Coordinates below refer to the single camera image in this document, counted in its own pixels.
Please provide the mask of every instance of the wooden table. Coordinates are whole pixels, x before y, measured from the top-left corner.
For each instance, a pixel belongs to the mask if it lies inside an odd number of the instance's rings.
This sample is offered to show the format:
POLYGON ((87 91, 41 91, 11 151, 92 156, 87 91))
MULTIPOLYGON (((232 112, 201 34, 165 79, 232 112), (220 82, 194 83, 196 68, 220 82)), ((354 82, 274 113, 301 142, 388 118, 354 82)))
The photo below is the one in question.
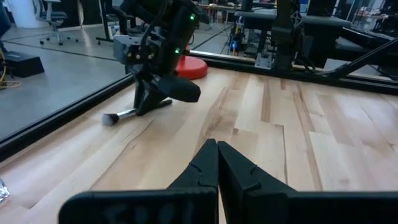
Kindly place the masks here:
POLYGON ((1 223, 56 223, 84 190, 166 188, 207 138, 297 190, 398 189, 398 97, 214 68, 195 82, 198 103, 102 126, 132 108, 130 86, 2 162, 1 223))

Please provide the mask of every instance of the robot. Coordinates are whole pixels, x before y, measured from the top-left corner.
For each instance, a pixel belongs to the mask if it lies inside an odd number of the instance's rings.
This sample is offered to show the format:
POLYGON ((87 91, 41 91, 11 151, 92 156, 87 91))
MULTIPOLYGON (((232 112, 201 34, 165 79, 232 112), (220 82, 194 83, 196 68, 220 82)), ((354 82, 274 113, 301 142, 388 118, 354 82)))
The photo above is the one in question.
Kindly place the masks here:
POLYGON ((113 7, 150 26, 143 35, 114 36, 114 57, 134 76, 136 97, 133 110, 104 114, 103 124, 171 105, 166 98, 197 102, 199 86, 178 77, 175 69, 199 22, 210 22, 207 14, 189 0, 114 0, 113 7))

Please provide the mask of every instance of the office chair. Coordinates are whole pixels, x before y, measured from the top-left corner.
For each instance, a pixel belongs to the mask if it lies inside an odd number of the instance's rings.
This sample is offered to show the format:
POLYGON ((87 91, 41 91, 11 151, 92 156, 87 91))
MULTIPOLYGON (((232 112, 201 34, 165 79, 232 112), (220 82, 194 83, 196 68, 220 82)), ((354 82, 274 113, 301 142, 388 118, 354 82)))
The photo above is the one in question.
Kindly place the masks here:
POLYGON ((56 37, 58 39, 59 46, 63 45, 63 40, 65 39, 74 39, 76 42, 79 42, 76 37, 58 31, 58 27, 62 25, 65 19, 68 19, 68 16, 65 12, 53 11, 53 2, 61 2, 61 0, 33 0, 36 19, 39 21, 48 22, 53 29, 53 33, 40 39, 40 44, 43 45, 43 40, 50 40, 51 37, 56 37), (47 3, 47 10, 44 8, 43 1, 47 3))

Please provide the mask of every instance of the floor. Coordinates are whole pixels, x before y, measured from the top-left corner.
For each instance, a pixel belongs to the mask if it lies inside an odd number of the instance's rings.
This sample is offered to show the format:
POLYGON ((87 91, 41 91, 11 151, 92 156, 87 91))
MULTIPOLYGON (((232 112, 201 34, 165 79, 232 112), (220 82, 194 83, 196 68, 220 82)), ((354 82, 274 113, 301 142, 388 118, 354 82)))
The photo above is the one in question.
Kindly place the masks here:
MULTIPOLYGON (((223 46, 229 28, 224 24, 202 24, 195 32, 195 41, 190 48, 225 54, 227 47, 223 46)), ((46 42, 40 45, 39 39, 49 32, 48 28, 13 27, 2 38, 8 50, 39 56, 45 73, 20 79, 22 86, 19 88, 0 91, 0 124, 7 127, 0 129, 0 139, 124 76, 124 67, 114 61, 112 45, 96 43, 95 37, 104 37, 102 26, 67 31, 78 37, 79 43, 71 41, 58 46, 55 42, 46 42)), ((343 63, 329 60, 326 69, 343 63)), ((378 74, 370 67, 362 68, 360 72, 378 74)))
POLYGON ((398 190, 398 97, 214 68, 195 83, 198 103, 102 126, 103 113, 132 108, 133 85, 2 162, 0 220, 56 223, 89 189, 166 188, 207 138, 296 190, 398 190))

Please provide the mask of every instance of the brush handle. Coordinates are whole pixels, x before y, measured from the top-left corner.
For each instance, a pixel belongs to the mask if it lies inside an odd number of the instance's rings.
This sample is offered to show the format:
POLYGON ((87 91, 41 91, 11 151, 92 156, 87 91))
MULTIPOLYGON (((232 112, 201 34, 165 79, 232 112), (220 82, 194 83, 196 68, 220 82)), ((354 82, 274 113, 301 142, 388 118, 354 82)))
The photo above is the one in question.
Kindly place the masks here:
POLYGON ((119 119, 124 119, 124 118, 128 118, 128 117, 136 115, 136 112, 137 112, 137 109, 131 109, 131 110, 117 113, 116 115, 119 117, 119 119))

